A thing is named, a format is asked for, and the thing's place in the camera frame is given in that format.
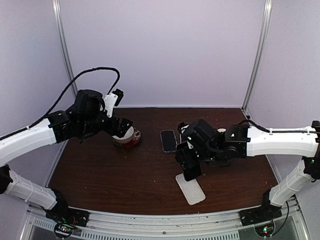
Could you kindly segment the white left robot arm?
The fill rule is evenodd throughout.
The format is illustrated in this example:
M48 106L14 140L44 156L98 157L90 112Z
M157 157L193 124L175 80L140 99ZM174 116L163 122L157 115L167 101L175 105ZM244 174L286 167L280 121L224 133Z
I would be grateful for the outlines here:
M81 142L101 131L123 139L132 129L132 121L113 115L124 96L115 91L103 96L95 90L79 90L73 105L66 111L47 114L32 126L19 129L0 138L0 192L16 196L25 202L42 207L61 222L72 218L72 211L58 190L42 187L14 172L8 163L38 148L59 144L71 138Z

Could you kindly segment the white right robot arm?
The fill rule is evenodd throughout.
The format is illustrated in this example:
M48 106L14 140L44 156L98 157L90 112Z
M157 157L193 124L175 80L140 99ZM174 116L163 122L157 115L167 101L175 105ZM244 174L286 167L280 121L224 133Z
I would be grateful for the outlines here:
M227 128L214 128L199 119L178 126L182 142L175 159L189 182L202 174L201 163L225 165L233 159L262 155L300 156L294 170L263 195L255 208L259 220L268 220L307 184L320 178L320 123L302 128L264 128L246 119Z

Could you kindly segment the white phone case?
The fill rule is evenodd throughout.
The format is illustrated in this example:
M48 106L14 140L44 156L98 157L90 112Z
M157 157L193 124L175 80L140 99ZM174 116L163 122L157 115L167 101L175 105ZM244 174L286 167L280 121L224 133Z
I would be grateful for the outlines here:
M186 181L181 173L175 176L175 180L190 206L196 205L206 199L206 195L196 179Z

